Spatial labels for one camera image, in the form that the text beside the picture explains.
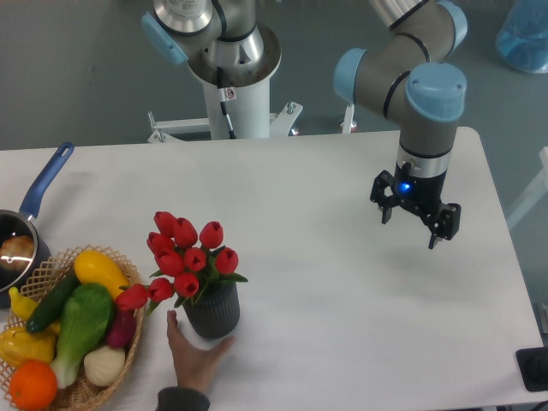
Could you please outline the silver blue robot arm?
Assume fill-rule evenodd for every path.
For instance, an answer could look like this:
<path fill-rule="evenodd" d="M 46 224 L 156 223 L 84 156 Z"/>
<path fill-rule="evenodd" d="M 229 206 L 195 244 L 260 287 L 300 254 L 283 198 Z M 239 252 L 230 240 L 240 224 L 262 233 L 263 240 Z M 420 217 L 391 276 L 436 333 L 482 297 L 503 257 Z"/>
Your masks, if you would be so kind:
<path fill-rule="evenodd" d="M 445 58 L 468 23 L 449 1 L 376 1 L 391 32 L 380 51 L 354 48 L 339 59 L 335 92 L 400 129 L 396 168 L 374 180 L 371 201 L 388 221 L 400 207 L 430 230 L 431 244 L 459 230 L 461 207 L 441 199 L 467 81 Z M 203 86 L 211 137 L 267 138 L 270 79 L 281 61 L 277 36 L 253 1 L 156 1 L 141 26 L 169 62 L 186 63 Z"/>

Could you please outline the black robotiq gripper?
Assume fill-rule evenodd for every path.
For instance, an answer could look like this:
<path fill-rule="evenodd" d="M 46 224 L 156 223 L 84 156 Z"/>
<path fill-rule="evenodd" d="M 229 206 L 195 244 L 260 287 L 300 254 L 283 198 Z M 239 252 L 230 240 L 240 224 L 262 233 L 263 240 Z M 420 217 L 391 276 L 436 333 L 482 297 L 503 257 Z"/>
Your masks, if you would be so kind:
<path fill-rule="evenodd" d="M 460 228 L 462 207 L 445 204 L 441 199 L 446 174 L 447 170 L 437 176 L 415 176 L 407 162 L 397 164 L 394 176 L 381 171 L 373 180 L 370 194 L 370 201 L 381 211 L 381 224 L 387 224 L 392 209 L 400 206 L 424 217 L 422 221 L 431 232 L 429 249 L 443 240 L 450 241 Z"/>

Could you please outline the grey sleeved forearm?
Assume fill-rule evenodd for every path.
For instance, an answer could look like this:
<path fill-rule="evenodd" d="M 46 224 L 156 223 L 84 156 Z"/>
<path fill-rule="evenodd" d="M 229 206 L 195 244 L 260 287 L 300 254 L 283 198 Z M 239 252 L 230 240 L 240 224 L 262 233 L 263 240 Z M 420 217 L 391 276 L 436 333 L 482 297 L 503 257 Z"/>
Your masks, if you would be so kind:
<path fill-rule="evenodd" d="M 157 411 L 207 411 L 209 398 L 192 388 L 167 387 L 158 393 Z"/>

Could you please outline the bare human hand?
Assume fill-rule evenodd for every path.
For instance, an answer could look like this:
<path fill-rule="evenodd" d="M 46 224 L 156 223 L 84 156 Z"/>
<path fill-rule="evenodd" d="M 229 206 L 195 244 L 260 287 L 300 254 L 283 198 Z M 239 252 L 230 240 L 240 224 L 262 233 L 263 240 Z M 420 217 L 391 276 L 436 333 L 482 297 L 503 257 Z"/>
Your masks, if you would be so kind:
<path fill-rule="evenodd" d="M 217 372 L 223 356 L 235 343 L 227 337 L 211 349 L 195 347 L 179 330 L 176 312 L 167 312 L 167 337 L 176 373 L 177 385 L 205 394 Z"/>

